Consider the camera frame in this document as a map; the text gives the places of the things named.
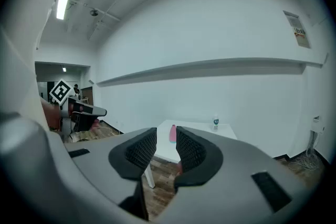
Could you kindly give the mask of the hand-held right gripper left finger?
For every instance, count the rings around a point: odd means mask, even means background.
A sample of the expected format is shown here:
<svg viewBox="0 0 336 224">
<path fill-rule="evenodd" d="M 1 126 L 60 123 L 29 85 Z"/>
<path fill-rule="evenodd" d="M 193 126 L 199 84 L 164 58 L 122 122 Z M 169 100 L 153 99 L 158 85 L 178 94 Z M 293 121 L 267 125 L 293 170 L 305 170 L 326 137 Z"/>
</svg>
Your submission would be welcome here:
<svg viewBox="0 0 336 224">
<path fill-rule="evenodd" d="M 156 152 L 157 129 L 144 128 L 117 136 L 67 143 L 70 157 L 110 201 L 123 210 L 148 220 L 142 176 Z"/>
</svg>

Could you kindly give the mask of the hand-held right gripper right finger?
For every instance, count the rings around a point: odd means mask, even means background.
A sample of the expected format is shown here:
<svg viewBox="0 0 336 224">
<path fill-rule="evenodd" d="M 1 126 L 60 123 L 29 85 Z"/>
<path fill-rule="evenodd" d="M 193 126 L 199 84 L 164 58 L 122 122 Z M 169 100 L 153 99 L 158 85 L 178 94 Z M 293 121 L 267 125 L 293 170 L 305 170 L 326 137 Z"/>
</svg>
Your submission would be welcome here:
<svg viewBox="0 0 336 224">
<path fill-rule="evenodd" d="M 309 191 L 278 161 L 248 143 L 178 126 L 182 173 L 158 223 L 288 223 Z"/>
</svg>

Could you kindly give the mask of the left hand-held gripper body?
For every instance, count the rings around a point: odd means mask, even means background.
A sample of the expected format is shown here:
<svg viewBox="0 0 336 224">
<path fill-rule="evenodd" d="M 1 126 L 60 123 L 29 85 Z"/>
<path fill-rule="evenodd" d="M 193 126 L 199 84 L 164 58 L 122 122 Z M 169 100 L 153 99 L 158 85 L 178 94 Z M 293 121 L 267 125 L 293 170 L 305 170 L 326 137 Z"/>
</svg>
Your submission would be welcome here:
<svg viewBox="0 0 336 224">
<path fill-rule="evenodd" d="M 58 131 L 62 139 L 67 139 L 72 133 L 90 130 L 99 117 L 72 111 L 73 103 L 80 101 L 73 87 L 64 79 L 60 79 L 55 84 L 50 91 L 50 96 L 59 107 Z"/>
</svg>

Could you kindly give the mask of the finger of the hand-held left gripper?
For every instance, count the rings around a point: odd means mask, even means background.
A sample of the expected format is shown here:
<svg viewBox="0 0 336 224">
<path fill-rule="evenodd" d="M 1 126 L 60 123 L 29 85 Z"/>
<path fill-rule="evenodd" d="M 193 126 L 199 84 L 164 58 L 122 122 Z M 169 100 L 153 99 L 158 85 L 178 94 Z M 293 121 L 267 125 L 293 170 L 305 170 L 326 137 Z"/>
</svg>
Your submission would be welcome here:
<svg viewBox="0 0 336 224">
<path fill-rule="evenodd" d="M 85 103 L 75 102 L 73 103 L 73 112 L 84 113 L 87 115 L 94 115 L 94 116 L 106 116 L 107 110 L 104 108 L 100 108 L 97 106 L 88 105 Z"/>
</svg>

